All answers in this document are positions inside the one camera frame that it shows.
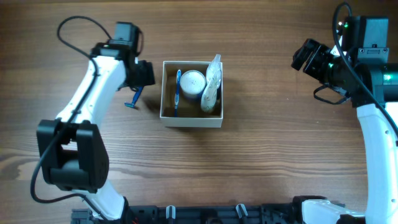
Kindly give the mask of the blue disposable razor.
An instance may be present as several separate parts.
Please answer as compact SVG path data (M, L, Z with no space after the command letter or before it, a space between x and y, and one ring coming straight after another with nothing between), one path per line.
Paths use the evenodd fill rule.
M138 86L138 87L134 87L132 88L132 91L134 92L134 96L132 98L131 102L125 102L124 105L127 106L128 108L133 108L136 109L136 103L143 91L144 87L143 86Z

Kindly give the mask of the blue white toothbrush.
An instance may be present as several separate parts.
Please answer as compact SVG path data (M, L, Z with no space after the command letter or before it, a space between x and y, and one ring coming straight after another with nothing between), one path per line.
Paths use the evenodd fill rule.
M175 98L174 98L174 116L178 116L178 104L180 98L180 79L182 76L181 70L177 70L177 79L176 79L176 91L175 91Z

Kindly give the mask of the white cardboard box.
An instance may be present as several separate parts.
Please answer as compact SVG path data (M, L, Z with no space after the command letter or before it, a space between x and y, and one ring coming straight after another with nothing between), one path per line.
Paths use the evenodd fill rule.
M223 122L223 85L220 86L220 98L211 113L200 108L200 101L187 99L180 93L178 108L175 108L177 89L177 71L185 73L197 70L206 73L210 62L201 61L164 61L162 71L162 94L160 120L166 127L179 128L220 128Z

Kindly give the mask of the white cream tube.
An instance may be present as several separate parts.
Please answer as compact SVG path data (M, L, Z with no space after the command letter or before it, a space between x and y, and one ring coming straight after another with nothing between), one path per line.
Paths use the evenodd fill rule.
M213 111L217 99L217 91L221 86L221 70L208 70L206 73L206 87L201 97L201 110L206 113Z

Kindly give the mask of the dark blue spray bottle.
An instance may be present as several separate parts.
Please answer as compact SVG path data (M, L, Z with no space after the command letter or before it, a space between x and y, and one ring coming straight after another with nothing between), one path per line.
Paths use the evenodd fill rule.
M216 54L214 59L209 64L206 70L206 84L209 85L211 79L215 77L216 80L216 99L220 98L220 86L221 86L221 78L222 78L222 71L221 71L221 55Z

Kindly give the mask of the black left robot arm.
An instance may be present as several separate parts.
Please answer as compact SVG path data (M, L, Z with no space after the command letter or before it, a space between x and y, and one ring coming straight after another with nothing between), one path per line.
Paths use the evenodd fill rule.
M66 107L37 127L40 160L30 194L39 203L80 197L94 223L138 223L125 197L108 180L109 157L100 124L114 94L128 87L134 108L145 86L155 83L153 66L139 60L144 35L131 22L117 22L115 34L97 43L87 58L86 75Z

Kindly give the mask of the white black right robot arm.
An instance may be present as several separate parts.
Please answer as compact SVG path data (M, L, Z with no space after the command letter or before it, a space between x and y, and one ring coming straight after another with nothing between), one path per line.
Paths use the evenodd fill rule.
M368 173L368 202L357 213L326 199L302 202L304 223L397 223L397 64L388 61L389 20L348 16L333 22L331 49L307 39L293 56L292 68L351 100L361 125Z

